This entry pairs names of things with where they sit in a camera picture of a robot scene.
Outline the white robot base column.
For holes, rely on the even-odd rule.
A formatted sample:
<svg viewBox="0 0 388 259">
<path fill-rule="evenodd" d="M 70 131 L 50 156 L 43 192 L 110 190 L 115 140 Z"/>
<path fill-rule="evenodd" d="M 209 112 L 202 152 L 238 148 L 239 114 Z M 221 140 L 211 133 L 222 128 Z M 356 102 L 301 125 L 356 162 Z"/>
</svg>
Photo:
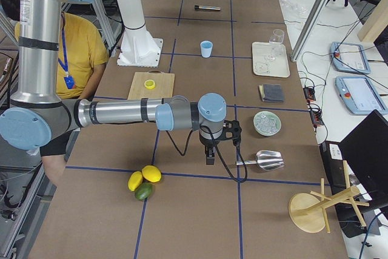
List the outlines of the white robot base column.
<svg viewBox="0 0 388 259">
<path fill-rule="evenodd" d="M 117 0 L 124 24 L 119 66 L 157 67 L 163 40 L 153 38 L 146 27 L 141 0 Z"/>
</svg>

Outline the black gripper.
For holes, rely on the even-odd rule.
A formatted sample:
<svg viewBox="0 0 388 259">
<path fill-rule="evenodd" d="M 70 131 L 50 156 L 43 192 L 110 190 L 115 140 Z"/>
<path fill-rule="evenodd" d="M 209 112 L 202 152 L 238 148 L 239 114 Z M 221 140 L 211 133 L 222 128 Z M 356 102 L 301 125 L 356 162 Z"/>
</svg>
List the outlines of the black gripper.
<svg viewBox="0 0 388 259">
<path fill-rule="evenodd" d="M 241 126 L 237 120 L 203 122 L 199 125 L 199 140 L 204 145 L 206 164 L 215 163 L 216 146 L 221 141 L 232 140 L 239 149 L 241 144 Z"/>
</svg>

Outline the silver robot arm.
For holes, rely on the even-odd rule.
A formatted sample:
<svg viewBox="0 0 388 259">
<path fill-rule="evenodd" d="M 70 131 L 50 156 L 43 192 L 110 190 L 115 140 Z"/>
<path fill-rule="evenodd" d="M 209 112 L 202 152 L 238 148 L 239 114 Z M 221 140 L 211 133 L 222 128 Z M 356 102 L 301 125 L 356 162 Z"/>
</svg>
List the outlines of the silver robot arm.
<svg viewBox="0 0 388 259">
<path fill-rule="evenodd" d="M 155 123 L 159 130 L 199 132 L 206 163 L 219 155 L 218 143 L 241 143 L 239 122 L 226 120 L 226 102 L 208 93 L 197 102 L 183 96 L 115 101 L 61 99 L 56 93 L 61 5 L 68 0 L 21 0 L 18 89 L 1 115 L 1 136 L 30 150 L 72 129 L 92 124 Z"/>
</svg>

